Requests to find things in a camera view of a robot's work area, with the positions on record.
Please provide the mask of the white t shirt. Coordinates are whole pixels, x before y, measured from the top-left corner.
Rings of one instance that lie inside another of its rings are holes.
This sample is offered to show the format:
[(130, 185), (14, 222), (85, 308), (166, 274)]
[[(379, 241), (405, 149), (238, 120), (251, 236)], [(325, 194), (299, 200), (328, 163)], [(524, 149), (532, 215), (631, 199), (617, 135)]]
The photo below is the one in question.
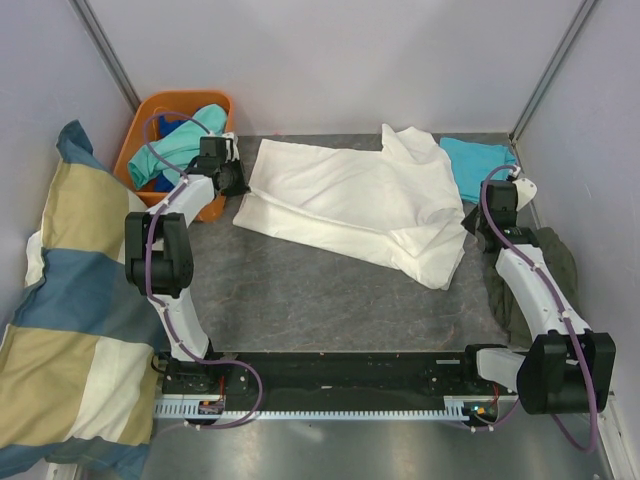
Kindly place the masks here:
[(383, 125), (378, 151), (263, 140), (237, 227), (449, 288), (464, 255), (451, 160), (433, 136)]

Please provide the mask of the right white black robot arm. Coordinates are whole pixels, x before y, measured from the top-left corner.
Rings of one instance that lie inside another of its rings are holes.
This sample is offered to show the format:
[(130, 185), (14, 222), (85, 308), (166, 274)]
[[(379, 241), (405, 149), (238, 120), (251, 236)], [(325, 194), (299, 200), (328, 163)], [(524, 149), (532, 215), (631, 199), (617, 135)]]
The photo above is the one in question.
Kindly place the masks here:
[(495, 382), (516, 392), (532, 415), (600, 413), (607, 403), (615, 343), (575, 311), (547, 267), (535, 233), (518, 226), (518, 187), (515, 180), (483, 181), (480, 202), (462, 224), (495, 258), (495, 271), (523, 314), (532, 344), (526, 353), (467, 347), (473, 359), (458, 368), (459, 384), (477, 394)]

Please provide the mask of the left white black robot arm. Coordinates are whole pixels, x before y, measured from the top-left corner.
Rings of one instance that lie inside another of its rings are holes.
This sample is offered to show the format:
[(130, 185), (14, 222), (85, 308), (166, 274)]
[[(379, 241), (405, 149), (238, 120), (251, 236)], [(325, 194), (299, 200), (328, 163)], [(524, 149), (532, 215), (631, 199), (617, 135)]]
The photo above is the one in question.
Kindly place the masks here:
[(236, 135), (204, 136), (175, 188), (155, 206), (125, 219), (126, 279), (155, 308), (171, 357), (191, 362), (184, 379), (198, 393), (215, 389), (220, 371), (207, 359), (211, 342), (191, 298), (194, 258), (188, 227), (217, 198), (248, 192)]

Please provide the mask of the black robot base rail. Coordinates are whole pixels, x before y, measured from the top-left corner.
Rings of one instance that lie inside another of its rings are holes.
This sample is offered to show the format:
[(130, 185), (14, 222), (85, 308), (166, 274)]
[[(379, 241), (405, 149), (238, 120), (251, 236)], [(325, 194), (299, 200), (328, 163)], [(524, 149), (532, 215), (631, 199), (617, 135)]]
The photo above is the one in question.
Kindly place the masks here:
[(165, 394), (214, 395), (239, 410), (436, 408), (444, 397), (493, 401), (510, 391), (473, 373), (462, 352), (241, 352), (227, 364), (166, 365)]

